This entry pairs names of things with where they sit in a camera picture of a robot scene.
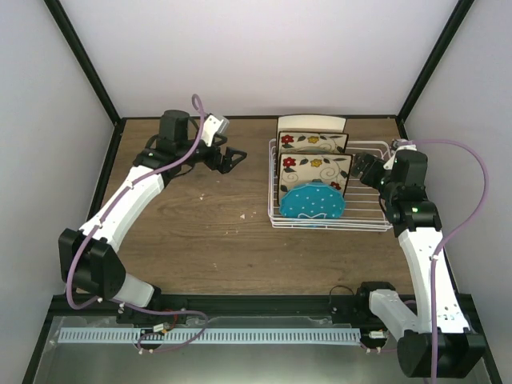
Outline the blue polka dot plate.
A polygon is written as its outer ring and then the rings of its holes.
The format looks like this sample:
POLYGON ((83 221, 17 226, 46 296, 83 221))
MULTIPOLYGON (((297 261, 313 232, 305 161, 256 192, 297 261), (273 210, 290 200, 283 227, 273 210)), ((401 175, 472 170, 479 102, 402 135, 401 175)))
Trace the blue polka dot plate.
POLYGON ((298 185, 281 198, 279 213, 284 218, 337 219, 346 208, 340 190, 322 182, 298 185))

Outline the floral square plate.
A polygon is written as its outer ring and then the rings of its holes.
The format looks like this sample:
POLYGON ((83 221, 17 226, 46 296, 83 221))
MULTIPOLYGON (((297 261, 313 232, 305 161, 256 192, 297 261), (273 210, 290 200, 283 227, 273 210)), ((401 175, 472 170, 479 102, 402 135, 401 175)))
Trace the floral square plate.
POLYGON ((349 135, 343 133, 282 131, 276 147, 279 154, 293 154, 293 150, 303 147, 320 147, 329 150, 329 154, 344 154, 348 139, 349 135))
POLYGON ((352 161, 351 154, 280 154, 278 197, 312 182, 321 182, 345 194, 352 161))

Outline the mint green flower plate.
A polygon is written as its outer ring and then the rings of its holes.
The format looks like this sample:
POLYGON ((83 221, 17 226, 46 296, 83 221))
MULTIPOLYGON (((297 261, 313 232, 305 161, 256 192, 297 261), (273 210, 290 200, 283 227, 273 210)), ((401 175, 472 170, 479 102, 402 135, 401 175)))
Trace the mint green flower plate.
POLYGON ((294 154, 328 154, 330 151, 320 147, 303 147, 293 150, 294 154))

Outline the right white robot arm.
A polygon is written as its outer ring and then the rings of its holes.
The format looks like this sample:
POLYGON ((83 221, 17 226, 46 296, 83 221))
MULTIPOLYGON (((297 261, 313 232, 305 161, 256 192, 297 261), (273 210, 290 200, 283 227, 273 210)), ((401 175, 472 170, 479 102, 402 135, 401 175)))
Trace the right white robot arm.
POLYGON ((406 257, 414 288, 412 310, 398 293, 371 283, 355 305, 364 322, 378 318, 397 342, 398 363, 409 378, 464 378, 483 356, 486 342, 472 331, 450 278, 438 208, 427 197, 428 157, 397 150, 384 161, 359 153, 351 175, 374 188, 406 257))

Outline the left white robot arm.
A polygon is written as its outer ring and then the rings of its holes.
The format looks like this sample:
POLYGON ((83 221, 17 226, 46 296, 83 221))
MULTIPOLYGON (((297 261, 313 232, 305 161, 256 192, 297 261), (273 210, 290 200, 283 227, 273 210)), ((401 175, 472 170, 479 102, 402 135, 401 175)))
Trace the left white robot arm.
POLYGON ((79 229, 64 230, 58 239, 62 279, 71 308, 113 301, 135 306, 144 322, 163 314, 158 288, 129 274, 118 251, 134 222, 183 166, 202 163, 220 174, 232 171, 247 154, 227 146, 229 121, 208 114, 196 122, 185 111, 167 110, 158 132, 135 157, 128 175, 107 203, 79 229))

